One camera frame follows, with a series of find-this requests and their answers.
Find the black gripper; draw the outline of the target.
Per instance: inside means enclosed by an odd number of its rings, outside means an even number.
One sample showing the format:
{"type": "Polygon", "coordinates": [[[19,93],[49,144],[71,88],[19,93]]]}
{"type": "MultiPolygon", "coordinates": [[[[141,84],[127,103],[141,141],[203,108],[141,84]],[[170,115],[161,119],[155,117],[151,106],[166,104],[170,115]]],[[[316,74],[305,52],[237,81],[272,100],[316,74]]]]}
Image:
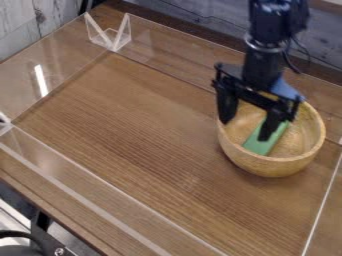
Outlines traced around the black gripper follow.
{"type": "Polygon", "coordinates": [[[260,141],[268,141],[285,121],[293,121],[305,98],[284,79],[289,45],[248,46],[242,66],[224,62],[214,65],[213,87],[217,93],[220,120],[228,124],[244,100],[266,111],[260,141]]]}

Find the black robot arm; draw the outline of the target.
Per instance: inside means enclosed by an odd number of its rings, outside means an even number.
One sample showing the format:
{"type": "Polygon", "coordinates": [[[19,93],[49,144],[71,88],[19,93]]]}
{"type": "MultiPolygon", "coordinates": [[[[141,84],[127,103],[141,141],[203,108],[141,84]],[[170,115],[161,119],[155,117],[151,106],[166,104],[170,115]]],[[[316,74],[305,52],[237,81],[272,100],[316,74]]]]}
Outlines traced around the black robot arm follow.
{"type": "Polygon", "coordinates": [[[305,96],[285,81],[284,72],[294,65],[289,60],[290,45],[308,29],[308,0],[249,0],[250,27],[245,36],[248,51],[242,68],[216,65],[213,87],[217,91],[218,117],[229,123],[246,101],[266,111],[258,139],[266,141],[281,124],[296,119],[305,96]]]}

